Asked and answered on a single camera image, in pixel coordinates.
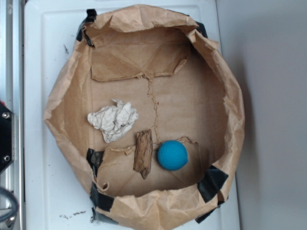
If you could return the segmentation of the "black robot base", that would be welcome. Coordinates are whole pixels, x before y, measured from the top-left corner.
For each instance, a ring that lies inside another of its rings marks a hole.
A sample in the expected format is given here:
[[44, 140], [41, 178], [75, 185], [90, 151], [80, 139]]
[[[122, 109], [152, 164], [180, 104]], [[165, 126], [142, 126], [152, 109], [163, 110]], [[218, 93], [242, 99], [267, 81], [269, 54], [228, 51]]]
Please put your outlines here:
[[14, 125], [15, 114], [0, 101], [0, 174], [15, 160]]

